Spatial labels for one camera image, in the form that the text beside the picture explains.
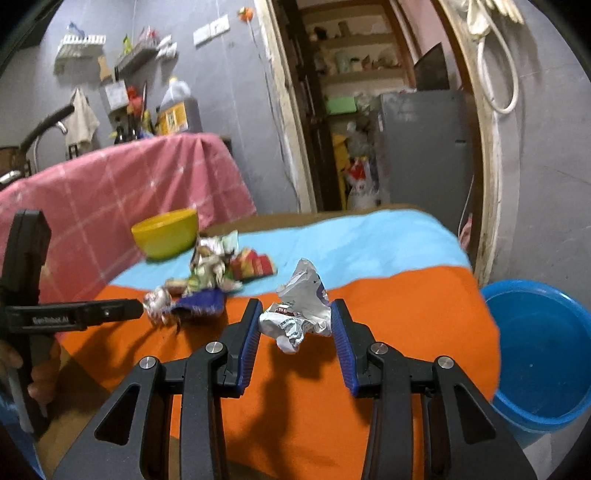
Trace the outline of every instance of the blue bucket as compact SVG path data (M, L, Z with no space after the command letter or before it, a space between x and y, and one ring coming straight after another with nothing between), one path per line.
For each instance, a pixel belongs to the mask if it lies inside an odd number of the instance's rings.
M504 280L482 294L501 333L492 405L526 447L591 406L591 314L534 281Z

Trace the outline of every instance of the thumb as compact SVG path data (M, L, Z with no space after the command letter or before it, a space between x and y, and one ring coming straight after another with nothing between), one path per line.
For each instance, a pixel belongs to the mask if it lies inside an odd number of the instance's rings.
M0 340L0 362L12 368L22 367L21 356L4 340Z

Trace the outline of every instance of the gray refrigerator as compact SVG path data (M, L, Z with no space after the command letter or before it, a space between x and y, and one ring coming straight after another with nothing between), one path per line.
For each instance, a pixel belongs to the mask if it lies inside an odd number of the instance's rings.
M457 233L472 207L473 154L464 93L389 92L379 100L372 135L381 203L418 206Z

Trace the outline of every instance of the pan handle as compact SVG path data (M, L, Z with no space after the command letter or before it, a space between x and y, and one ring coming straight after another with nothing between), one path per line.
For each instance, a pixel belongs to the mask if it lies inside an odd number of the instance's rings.
M45 130L51 128L53 125L63 120L67 116L71 115L72 113L74 113L74 105L72 105L71 103L66 105L64 108L60 108L57 112L52 113L45 120L43 120L43 122L37 125L35 127L35 130L33 130L30 134L27 135L25 140L23 140L23 142L21 143L19 150L23 154L26 154L33 142L35 141L35 139L39 135L41 135Z

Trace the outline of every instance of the plastic jug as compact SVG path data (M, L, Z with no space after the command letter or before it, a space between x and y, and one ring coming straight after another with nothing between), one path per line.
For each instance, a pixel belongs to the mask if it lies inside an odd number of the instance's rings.
M180 132L200 133L203 131L197 100L191 96L186 82L172 77L164 94L158 114L162 135Z

